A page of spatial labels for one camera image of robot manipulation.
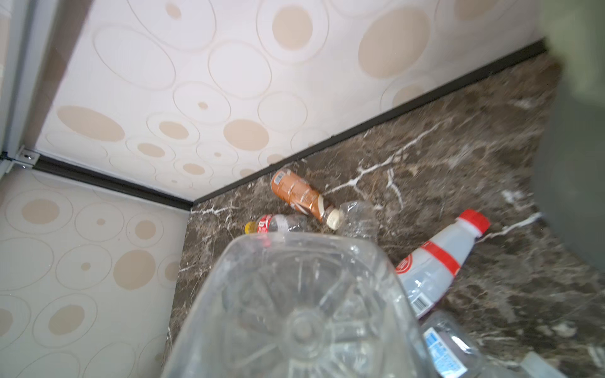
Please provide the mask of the large clear square bottle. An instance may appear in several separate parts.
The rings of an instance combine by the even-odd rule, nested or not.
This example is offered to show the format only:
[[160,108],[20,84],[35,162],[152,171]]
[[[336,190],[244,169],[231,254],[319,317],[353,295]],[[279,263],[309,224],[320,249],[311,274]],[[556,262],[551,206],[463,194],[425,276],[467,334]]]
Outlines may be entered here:
[[317,233],[241,236],[198,292],[165,377],[434,377],[378,245]]

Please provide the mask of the mesh bin with green liner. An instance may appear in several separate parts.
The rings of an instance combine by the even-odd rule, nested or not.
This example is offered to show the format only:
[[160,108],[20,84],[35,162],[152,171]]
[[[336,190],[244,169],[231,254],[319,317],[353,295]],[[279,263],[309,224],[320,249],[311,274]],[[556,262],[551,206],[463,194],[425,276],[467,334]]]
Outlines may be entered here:
[[604,270],[604,3],[545,1],[562,76],[534,160],[534,198],[568,250]]

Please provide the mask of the red cap white bottle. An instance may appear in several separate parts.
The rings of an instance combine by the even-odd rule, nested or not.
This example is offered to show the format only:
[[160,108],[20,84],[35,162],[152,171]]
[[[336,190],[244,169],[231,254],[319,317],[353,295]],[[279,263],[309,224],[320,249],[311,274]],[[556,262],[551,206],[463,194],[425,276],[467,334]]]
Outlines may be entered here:
[[444,297],[489,226],[487,217],[467,209],[398,264],[395,272],[416,318],[425,316]]

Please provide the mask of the brown tea bottle at back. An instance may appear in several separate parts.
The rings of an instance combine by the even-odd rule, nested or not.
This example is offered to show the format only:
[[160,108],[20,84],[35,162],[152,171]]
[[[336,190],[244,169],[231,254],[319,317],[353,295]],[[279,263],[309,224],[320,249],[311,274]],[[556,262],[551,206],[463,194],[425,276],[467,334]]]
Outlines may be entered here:
[[273,193],[301,214],[313,216],[333,231],[344,221],[343,212],[289,169],[277,171],[270,181]]

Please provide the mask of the yellow cap red label bottle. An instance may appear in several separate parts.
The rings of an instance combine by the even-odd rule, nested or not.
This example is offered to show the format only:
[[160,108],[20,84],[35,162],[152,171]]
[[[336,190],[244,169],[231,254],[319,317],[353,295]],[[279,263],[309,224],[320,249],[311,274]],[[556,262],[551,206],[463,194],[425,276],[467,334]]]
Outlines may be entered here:
[[244,232],[249,235],[269,232],[305,232],[307,229],[307,217],[304,215],[266,214],[256,221],[248,222]]

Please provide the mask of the diagonal aluminium left rail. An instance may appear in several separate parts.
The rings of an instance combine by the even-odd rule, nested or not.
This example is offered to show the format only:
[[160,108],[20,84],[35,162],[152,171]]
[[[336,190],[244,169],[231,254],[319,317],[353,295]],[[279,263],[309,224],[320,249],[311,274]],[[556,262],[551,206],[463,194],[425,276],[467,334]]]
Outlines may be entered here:
[[25,147],[36,92],[47,64],[62,1],[2,1],[1,176],[14,165],[33,167],[39,154]]

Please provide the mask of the blue label clear bottle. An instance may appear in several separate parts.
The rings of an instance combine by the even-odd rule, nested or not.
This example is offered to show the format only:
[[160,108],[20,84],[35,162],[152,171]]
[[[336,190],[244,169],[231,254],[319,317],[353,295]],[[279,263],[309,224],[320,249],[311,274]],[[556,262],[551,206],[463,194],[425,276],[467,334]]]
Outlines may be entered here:
[[448,313],[433,311],[422,323],[433,366],[440,377],[479,377],[486,364],[478,344]]

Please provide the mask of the clear crushed unlabeled bottle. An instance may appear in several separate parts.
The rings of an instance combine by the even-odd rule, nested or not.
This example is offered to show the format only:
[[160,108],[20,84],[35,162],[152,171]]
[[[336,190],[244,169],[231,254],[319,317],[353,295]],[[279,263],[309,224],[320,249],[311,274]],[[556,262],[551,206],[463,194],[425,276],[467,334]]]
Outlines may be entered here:
[[374,205],[367,201],[351,201],[340,206],[343,224],[337,231],[339,236],[377,242],[379,222]]

